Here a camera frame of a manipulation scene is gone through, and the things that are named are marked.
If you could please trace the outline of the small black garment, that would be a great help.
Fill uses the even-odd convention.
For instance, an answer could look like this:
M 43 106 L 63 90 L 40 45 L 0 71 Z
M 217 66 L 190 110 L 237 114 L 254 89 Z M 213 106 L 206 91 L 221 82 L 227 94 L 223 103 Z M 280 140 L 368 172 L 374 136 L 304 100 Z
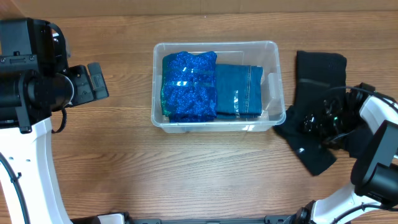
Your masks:
M 317 176 L 333 165 L 336 162 L 336 157 L 322 146 L 319 139 L 300 132 L 299 124 L 302 119 L 302 113 L 295 106 L 290 106 L 286 111 L 285 121 L 274 126 L 274 130 L 287 141 L 291 150 L 309 173 L 312 176 Z

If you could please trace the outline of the blue sequin cloth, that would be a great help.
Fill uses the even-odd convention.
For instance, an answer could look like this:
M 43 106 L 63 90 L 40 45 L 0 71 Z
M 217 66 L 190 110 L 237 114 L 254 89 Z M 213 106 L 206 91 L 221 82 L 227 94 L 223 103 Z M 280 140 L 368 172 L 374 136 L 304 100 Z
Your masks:
M 201 123 L 216 118 L 216 59 L 213 51 L 178 52 L 162 59 L 160 102 L 171 123 Z

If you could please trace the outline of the blue denim jeans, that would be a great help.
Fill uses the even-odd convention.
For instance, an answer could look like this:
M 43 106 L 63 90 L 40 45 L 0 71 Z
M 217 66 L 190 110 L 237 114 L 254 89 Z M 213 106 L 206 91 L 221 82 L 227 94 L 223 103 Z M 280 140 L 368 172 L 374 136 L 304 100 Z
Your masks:
M 217 118 L 252 119 L 262 114 L 263 68 L 252 65 L 216 66 Z

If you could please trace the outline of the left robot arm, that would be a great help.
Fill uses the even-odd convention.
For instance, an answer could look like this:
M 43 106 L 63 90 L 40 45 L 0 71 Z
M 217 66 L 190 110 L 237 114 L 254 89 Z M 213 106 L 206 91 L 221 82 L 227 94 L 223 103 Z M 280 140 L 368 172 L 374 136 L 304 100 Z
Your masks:
M 70 223 L 53 163 L 51 115 L 108 95 L 98 63 L 68 65 L 57 25 L 1 22 L 1 188 L 13 223 Z

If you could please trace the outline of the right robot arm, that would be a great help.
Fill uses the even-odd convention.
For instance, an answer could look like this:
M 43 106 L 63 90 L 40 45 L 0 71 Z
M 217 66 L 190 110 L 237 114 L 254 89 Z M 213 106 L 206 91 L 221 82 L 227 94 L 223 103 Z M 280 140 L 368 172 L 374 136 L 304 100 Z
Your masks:
M 322 200 L 312 201 L 286 223 L 345 224 L 373 211 L 397 211 L 397 102 L 390 96 L 367 94 L 359 110 L 373 138 L 351 171 L 351 182 Z

